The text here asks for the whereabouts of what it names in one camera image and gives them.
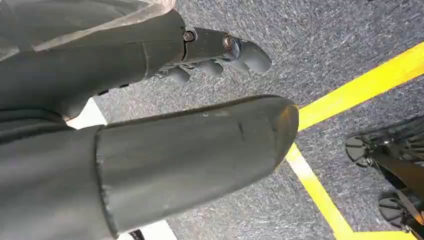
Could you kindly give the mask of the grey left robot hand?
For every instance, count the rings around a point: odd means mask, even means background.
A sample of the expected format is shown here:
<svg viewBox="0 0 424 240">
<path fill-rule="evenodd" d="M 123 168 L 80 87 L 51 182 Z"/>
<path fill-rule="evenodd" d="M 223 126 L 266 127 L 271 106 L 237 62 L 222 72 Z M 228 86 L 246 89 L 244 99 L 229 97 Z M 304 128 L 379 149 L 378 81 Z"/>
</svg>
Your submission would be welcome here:
<svg viewBox="0 0 424 240">
<path fill-rule="evenodd" d="M 269 56 L 227 32 L 189 27 L 173 0 L 0 3 L 0 237 L 116 240 L 270 175 L 299 111 L 244 97 L 75 129 L 88 100 L 223 64 L 265 73 Z"/>
</svg>

